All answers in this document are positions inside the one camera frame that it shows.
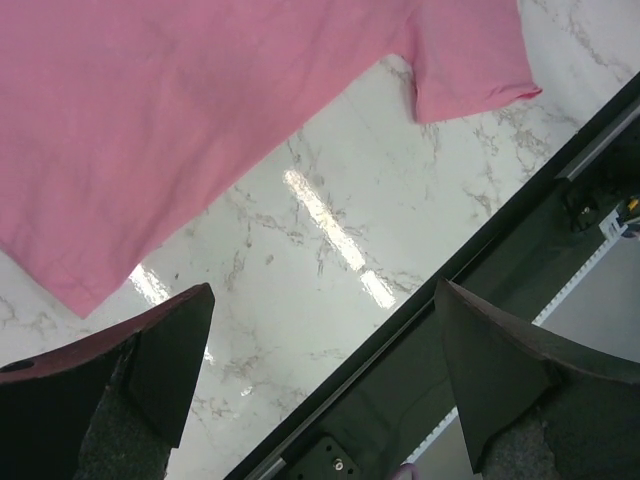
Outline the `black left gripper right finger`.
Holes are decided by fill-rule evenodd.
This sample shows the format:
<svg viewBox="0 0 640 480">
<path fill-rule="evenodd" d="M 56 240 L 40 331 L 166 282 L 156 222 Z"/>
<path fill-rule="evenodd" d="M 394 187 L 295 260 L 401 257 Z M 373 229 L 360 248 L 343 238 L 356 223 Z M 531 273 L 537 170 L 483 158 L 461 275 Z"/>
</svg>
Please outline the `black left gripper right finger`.
<svg viewBox="0 0 640 480">
<path fill-rule="evenodd" d="M 435 309 L 466 450 L 485 479 L 636 479 L 639 365 L 439 281 Z"/>
</svg>

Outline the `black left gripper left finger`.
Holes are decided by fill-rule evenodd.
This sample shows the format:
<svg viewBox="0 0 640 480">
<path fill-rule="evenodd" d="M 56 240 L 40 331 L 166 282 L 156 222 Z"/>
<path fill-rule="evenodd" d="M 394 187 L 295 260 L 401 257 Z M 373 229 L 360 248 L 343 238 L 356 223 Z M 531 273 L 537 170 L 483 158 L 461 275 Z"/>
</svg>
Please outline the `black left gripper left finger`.
<svg viewBox="0 0 640 480">
<path fill-rule="evenodd" d="M 4 479 L 163 479 L 180 445 L 215 298 L 196 285 L 1 369 Z"/>
</svg>

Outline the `pink t shirt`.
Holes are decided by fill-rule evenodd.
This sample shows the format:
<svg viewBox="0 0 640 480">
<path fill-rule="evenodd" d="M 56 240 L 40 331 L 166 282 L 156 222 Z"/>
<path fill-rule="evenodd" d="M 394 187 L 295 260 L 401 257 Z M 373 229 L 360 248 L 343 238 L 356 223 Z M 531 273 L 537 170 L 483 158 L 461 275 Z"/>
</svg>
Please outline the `pink t shirt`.
<svg viewBox="0 0 640 480">
<path fill-rule="evenodd" d="M 539 93 L 513 1 L 5 1 L 1 249 L 78 316 L 381 58 L 421 124 Z"/>
</svg>

